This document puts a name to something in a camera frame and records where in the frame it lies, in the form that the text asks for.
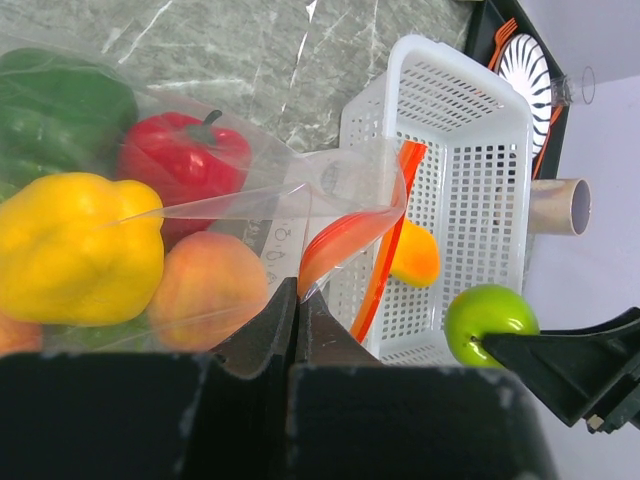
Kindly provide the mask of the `peach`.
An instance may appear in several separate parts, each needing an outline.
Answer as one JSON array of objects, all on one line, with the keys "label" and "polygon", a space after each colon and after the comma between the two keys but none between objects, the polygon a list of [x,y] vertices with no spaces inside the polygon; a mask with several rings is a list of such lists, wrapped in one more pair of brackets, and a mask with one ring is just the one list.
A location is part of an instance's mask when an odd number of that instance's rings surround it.
[{"label": "peach", "polygon": [[234,236],[205,231],[169,252],[147,316],[166,347],[206,351],[258,315],[268,300],[260,258]]},{"label": "peach", "polygon": [[0,354],[40,352],[43,347],[43,328],[40,324],[16,321],[4,313],[0,315]]}]

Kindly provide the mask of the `orange yellow mango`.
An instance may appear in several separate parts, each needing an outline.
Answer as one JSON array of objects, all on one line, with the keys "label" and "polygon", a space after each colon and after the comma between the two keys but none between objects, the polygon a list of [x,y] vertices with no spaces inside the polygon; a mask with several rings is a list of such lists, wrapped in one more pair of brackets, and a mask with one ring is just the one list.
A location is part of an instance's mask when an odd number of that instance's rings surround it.
[{"label": "orange yellow mango", "polygon": [[440,256],[429,230],[405,218],[392,260],[390,275],[414,288],[433,285],[440,273]]}]

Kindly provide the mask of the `yellow bell pepper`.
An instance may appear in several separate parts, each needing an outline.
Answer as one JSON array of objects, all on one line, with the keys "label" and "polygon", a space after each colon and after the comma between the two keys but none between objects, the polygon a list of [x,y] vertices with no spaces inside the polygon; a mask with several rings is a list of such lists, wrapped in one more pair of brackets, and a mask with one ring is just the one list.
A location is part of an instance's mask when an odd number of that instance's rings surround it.
[{"label": "yellow bell pepper", "polygon": [[1,205],[1,311],[74,326],[143,312],[164,269],[163,206],[133,180],[89,173],[39,178]]}]

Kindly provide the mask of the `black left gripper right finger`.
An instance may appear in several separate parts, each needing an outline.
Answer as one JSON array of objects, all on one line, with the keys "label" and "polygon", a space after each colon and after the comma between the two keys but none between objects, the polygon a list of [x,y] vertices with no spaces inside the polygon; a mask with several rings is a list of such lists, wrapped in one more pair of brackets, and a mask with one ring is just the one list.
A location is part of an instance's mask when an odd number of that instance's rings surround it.
[{"label": "black left gripper right finger", "polygon": [[533,402],[512,374],[386,366],[320,294],[299,309],[289,372],[291,479],[551,479]]}]

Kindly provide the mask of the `green apple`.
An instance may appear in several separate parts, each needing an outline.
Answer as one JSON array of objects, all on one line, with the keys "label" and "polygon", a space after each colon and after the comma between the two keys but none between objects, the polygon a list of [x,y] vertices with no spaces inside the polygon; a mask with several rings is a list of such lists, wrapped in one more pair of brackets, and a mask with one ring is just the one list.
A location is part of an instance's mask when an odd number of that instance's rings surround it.
[{"label": "green apple", "polygon": [[495,284],[469,288],[449,305],[443,329],[449,350],[464,366],[500,368],[481,345],[488,333],[537,335],[539,323],[526,300]]}]

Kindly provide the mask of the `red bell pepper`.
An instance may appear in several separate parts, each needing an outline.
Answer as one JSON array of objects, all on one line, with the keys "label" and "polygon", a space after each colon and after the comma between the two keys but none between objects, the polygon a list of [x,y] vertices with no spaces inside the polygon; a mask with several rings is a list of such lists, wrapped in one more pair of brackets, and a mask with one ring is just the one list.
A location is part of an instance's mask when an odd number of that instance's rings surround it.
[{"label": "red bell pepper", "polygon": [[165,112],[136,123],[125,136],[117,177],[156,191],[164,206],[239,192],[251,165],[249,142],[217,125],[222,112],[203,120]]}]

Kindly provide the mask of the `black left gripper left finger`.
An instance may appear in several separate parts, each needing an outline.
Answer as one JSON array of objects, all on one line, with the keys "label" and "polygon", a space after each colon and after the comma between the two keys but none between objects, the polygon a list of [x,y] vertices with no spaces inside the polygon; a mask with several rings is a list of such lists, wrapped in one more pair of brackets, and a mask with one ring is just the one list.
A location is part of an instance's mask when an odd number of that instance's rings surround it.
[{"label": "black left gripper left finger", "polygon": [[2,477],[276,478],[296,288],[206,353],[3,357]]}]

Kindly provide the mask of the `white plastic perforated basket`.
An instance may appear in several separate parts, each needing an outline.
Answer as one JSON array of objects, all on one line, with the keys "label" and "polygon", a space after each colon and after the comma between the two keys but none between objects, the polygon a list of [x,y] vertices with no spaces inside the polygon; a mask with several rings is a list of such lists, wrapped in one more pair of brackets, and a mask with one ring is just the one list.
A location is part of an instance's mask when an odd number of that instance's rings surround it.
[{"label": "white plastic perforated basket", "polygon": [[462,291],[520,291],[531,186],[532,119],[506,81],[450,46],[398,40],[386,71],[343,109],[339,144],[367,153],[378,140],[426,153],[407,215],[435,237],[441,269],[428,288],[389,280],[365,348],[387,364],[451,365],[445,312]]}]

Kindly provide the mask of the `clear zip bag orange zipper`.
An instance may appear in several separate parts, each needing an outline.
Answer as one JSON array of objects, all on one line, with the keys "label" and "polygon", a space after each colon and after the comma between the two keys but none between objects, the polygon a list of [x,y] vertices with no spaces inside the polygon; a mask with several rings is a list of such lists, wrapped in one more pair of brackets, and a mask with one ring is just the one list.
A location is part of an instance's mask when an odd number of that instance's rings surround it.
[{"label": "clear zip bag orange zipper", "polygon": [[408,141],[393,150],[378,140],[367,153],[334,149],[300,154],[218,105],[149,89],[136,72],[117,65],[88,39],[22,19],[3,20],[1,55],[25,47],[112,68],[133,90],[139,110],[136,123],[165,112],[203,120],[219,110],[217,125],[237,131],[249,142],[252,160],[239,192],[159,209],[164,269],[167,255],[182,239],[205,231],[227,234],[260,258],[269,300],[278,282],[288,276],[296,281],[296,292],[308,296],[336,269],[380,241],[373,277],[355,308],[354,333],[365,332],[391,268],[410,186],[426,151],[422,144]]}]

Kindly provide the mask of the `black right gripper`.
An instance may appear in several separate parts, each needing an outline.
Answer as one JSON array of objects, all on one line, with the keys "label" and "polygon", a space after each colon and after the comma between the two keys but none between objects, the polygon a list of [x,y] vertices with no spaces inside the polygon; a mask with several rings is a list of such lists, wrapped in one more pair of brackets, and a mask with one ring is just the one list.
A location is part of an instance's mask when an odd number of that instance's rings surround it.
[{"label": "black right gripper", "polygon": [[482,347],[559,420],[590,433],[639,427],[639,309],[588,328],[489,333]]}]

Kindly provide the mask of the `green bell pepper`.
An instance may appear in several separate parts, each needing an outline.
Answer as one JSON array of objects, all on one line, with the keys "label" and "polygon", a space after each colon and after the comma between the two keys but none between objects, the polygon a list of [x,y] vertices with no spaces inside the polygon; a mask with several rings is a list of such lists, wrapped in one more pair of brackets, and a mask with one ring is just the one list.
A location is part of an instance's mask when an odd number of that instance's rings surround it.
[{"label": "green bell pepper", "polygon": [[63,172],[115,174],[137,122],[131,87],[110,67],[41,48],[1,55],[1,199]]}]

